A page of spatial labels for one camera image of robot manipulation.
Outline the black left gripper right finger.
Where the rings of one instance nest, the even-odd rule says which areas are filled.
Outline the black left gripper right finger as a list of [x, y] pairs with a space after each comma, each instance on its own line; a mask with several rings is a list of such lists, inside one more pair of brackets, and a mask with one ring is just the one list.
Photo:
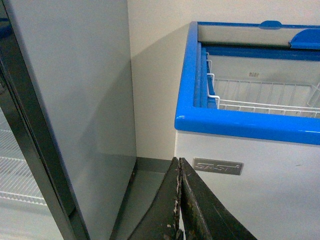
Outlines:
[[181, 164], [182, 220], [187, 240], [255, 240], [221, 203], [185, 158]]

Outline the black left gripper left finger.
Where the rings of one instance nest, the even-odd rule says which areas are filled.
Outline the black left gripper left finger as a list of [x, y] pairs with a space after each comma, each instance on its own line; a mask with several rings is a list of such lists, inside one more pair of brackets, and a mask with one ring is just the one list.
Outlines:
[[181, 162], [173, 157], [150, 207], [128, 239], [181, 240], [181, 196]]

